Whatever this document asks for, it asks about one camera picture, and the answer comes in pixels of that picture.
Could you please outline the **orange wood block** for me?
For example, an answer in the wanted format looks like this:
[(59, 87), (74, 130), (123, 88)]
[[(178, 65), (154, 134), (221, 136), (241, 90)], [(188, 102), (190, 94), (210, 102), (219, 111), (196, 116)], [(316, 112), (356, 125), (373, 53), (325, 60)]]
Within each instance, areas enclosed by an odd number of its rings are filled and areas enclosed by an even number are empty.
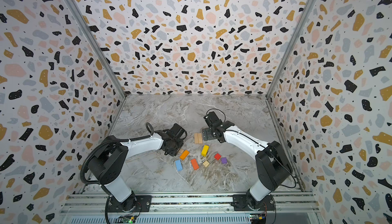
[(189, 151), (188, 150), (184, 150), (182, 152), (182, 154), (180, 155), (180, 159), (181, 160), (185, 160), (188, 155), (189, 155)]

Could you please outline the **blue wood block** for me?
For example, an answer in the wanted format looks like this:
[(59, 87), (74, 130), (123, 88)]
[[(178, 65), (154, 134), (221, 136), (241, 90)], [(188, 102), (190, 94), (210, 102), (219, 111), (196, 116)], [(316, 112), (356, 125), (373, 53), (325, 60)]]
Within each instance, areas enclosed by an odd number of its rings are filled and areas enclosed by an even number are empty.
[(175, 166), (176, 166), (177, 171), (183, 170), (182, 163), (181, 163), (180, 159), (175, 161)]

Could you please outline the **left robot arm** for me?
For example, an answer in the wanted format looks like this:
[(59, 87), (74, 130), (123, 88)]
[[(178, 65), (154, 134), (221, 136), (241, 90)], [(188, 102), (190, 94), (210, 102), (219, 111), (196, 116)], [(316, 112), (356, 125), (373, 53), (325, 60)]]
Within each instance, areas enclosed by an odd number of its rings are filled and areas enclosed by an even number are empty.
[(125, 161), (135, 155), (162, 150), (165, 155), (176, 156), (184, 144), (187, 132), (180, 125), (155, 131), (146, 123), (149, 134), (137, 138), (106, 137), (94, 148), (80, 170), (80, 180), (86, 185), (98, 184), (108, 194), (109, 203), (123, 212), (134, 211), (140, 205), (133, 190), (122, 178)]

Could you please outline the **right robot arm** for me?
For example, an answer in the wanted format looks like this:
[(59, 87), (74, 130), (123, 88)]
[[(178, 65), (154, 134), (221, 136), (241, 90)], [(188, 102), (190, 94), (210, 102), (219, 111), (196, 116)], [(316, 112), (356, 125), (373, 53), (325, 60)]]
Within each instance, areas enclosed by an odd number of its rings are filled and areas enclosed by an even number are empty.
[(246, 193), (245, 207), (259, 210), (264, 198), (293, 173), (284, 148), (277, 141), (262, 141), (242, 131), (234, 123), (222, 121), (213, 109), (206, 112), (204, 120), (213, 138), (238, 147), (255, 160), (258, 180)]

